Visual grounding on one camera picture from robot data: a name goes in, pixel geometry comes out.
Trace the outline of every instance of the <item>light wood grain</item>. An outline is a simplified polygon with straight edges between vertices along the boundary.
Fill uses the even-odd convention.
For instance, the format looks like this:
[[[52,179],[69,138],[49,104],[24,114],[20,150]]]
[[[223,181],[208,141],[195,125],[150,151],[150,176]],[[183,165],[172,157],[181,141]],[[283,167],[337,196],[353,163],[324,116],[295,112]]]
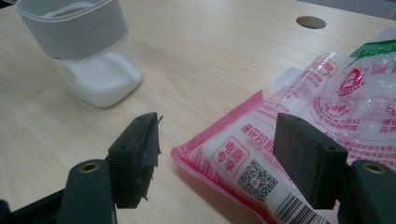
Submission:
[[[172,147],[291,66],[350,53],[395,21],[292,0],[121,0],[143,81],[120,104],[86,105],[67,89],[14,7],[0,10],[0,198],[15,210],[64,187],[74,165],[102,159],[137,116],[156,111],[163,154],[148,202],[119,223],[260,223],[177,168]],[[306,29],[300,16],[319,17]]]

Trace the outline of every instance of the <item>plastic bag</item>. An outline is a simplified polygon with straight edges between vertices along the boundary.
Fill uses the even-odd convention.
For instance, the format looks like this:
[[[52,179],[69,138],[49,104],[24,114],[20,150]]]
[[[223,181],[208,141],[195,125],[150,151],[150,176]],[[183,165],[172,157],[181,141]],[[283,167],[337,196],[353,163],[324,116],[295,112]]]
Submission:
[[[259,91],[172,150],[177,164],[269,223],[337,223],[313,210],[273,156],[276,115],[301,117],[348,152],[396,170],[395,41],[372,43],[351,58],[317,57],[294,81],[263,99]]]

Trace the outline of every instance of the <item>white powder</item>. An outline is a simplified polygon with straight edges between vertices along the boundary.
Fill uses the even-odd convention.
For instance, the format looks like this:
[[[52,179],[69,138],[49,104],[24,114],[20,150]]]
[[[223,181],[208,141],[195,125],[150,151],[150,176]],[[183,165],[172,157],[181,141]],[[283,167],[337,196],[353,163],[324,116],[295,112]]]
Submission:
[[[137,87],[141,76],[134,64],[129,37],[111,49],[89,59],[71,62],[52,60],[69,89],[90,105],[106,107],[115,104]]]

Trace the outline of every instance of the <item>white cylindrical container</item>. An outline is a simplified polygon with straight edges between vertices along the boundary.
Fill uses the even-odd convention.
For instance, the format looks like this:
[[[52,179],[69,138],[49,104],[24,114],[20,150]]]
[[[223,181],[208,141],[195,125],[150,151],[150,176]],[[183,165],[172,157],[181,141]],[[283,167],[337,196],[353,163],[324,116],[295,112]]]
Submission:
[[[20,0],[16,9],[82,101],[114,105],[140,83],[117,0]]]

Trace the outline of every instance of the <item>black plastic part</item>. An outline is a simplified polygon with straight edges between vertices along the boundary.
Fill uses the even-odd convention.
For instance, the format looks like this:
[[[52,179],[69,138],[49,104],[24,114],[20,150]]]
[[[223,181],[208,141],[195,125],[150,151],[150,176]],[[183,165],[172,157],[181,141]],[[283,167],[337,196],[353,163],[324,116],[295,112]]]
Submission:
[[[70,170],[57,224],[117,223],[107,161],[84,161]]]
[[[348,181],[363,223],[396,223],[396,174],[373,161],[354,161]]]
[[[315,209],[333,209],[347,151],[307,121],[279,113],[274,155]]]
[[[136,118],[108,150],[113,197],[118,208],[136,208],[147,199],[161,153],[157,113]]]
[[[12,224],[11,212],[6,201],[0,200],[0,224]]]
[[[64,190],[61,189],[51,195],[31,203],[12,213],[14,223],[40,223],[52,224],[56,223],[59,208],[61,207]]]

